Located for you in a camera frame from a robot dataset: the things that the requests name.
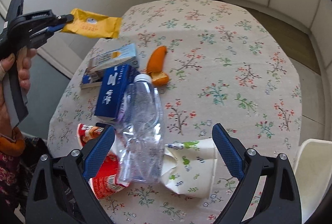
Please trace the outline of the person left hand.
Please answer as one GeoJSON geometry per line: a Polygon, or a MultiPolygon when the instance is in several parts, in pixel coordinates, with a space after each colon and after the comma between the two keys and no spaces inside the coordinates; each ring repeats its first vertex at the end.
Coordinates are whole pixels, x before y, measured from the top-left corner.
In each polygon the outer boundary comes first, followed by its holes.
{"type": "Polygon", "coordinates": [[[12,68],[14,63],[17,63],[18,80],[20,87],[24,93],[30,90],[30,68],[32,66],[32,58],[37,54],[37,50],[27,49],[24,47],[18,54],[18,59],[12,53],[9,57],[1,60],[1,135],[12,138],[12,127],[10,116],[7,111],[5,98],[3,95],[2,79],[5,74],[12,68]]]}

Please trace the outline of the person left forearm floral sleeve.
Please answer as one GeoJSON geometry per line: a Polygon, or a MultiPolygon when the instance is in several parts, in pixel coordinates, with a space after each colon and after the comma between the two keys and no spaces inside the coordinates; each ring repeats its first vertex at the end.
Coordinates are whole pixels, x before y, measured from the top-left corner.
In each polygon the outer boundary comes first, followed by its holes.
{"type": "Polygon", "coordinates": [[[30,184],[40,157],[49,154],[48,147],[39,137],[26,137],[16,127],[12,137],[1,135],[1,208],[26,212],[30,184]]]}

